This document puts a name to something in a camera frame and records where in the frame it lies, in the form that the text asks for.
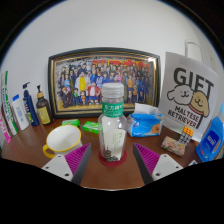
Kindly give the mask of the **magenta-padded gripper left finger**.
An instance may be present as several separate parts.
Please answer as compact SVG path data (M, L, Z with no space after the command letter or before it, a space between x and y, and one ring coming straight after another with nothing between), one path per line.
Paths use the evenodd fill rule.
M67 155L56 155L43 170L80 185L91 155L91 144L83 145Z

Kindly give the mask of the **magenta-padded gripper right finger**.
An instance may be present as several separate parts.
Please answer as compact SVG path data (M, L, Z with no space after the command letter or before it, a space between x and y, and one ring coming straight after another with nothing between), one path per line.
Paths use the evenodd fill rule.
M168 154L159 155L137 143L133 144L133 154L145 185L182 169Z

